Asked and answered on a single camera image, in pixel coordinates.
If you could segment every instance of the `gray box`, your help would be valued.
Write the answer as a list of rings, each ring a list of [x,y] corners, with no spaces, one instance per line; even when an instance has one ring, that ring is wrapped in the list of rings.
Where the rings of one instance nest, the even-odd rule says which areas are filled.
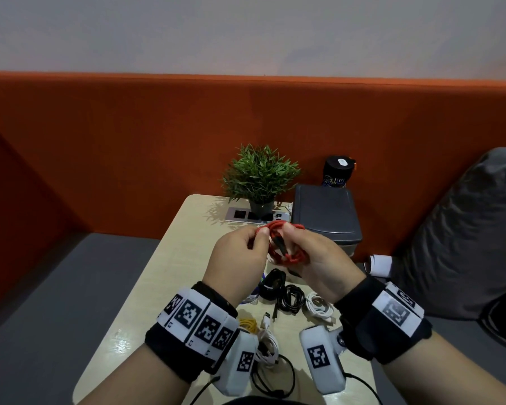
[[[362,241],[360,222],[348,189],[298,184],[291,222],[333,240],[349,256]]]

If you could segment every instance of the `potted plant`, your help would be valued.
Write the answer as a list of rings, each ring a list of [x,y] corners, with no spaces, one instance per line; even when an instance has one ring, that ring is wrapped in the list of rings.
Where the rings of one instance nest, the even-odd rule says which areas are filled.
[[[300,174],[296,162],[280,156],[276,150],[265,147],[241,146],[239,158],[233,159],[223,174],[223,187],[229,201],[248,199],[251,211],[264,217],[274,210],[274,199],[294,187],[289,187]]]

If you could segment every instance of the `coiled red cable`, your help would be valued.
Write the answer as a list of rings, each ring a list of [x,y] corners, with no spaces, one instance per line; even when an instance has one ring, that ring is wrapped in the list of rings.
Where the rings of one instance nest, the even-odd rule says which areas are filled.
[[[270,245],[268,246],[268,254],[272,256],[272,258],[274,259],[275,263],[278,266],[291,266],[298,263],[304,263],[308,259],[308,255],[305,251],[296,246],[295,253],[291,255],[289,254],[288,250],[285,247],[285,242],[283,240],[283,237],[281,236],[281,233],[279,232],[281,229],[283,229],[283,225],[285,223],[286,222],[284,220],[274,220],[269,224],[266,224],[265,226],[257,228],[255,234],[257,234],[258,231],[263,227],[268,227],[268,230],[270,231],[270,238],[277,246],[277,248],[281,251],[281,253],[285,256],[285,258],[283,259],[281,255],[276,252],[274,244],[270,242]],[[292,224],[297,229],[305,229],[305,227],[302,224],[294,224],[294,223],[290,224]]]

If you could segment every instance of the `plant pot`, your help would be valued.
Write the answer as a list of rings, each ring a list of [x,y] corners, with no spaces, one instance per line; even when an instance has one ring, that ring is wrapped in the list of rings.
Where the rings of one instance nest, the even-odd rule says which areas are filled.
[[[274,211],[274,201],[272,200],[270,203],[266,204],[258,204],[249,200],[249,207],[251,211],[257,215],[257,217],[262,220],[263,217],[269,217]]]

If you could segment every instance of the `paper roll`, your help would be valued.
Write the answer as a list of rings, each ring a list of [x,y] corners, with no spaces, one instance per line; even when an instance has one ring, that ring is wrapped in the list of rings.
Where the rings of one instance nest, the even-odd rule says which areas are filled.
[[[369,264],[365,265],[365,270],[372,276],[389,279],[392,270],[392,257],[373,254],[369,256]]]

